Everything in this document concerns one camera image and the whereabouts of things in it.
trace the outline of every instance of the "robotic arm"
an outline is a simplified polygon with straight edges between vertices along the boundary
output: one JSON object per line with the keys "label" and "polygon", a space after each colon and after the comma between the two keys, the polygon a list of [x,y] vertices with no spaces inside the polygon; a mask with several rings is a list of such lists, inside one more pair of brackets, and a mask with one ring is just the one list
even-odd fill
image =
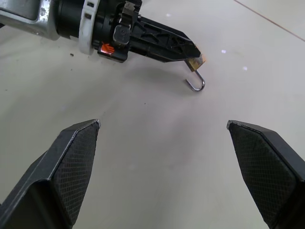
{"label": "robotic arm", "polygon": [[185,61],[198,73],[205,62],[196,45],[181,31],[142,17],[142,0],[0,0],[0,22],[51,40],[79,40],[82,53],[117,62],[128,52],[161,62]]}

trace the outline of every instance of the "white tile floor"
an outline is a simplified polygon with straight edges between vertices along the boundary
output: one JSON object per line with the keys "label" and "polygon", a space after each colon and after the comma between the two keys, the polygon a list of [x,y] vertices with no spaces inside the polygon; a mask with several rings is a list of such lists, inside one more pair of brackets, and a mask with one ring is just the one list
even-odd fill
{"label": "white tile floor", "polygon": [[196,80],[183,62],[130,54],[118,64],[69,40],[1,29],[0,201],[62,129],[99,118],[75,229],[266,229],[226,123],[273,129],[305,158],[305,42],[233,0],[147,0],[141,14],[202,49],[201,94],[183,84]]}

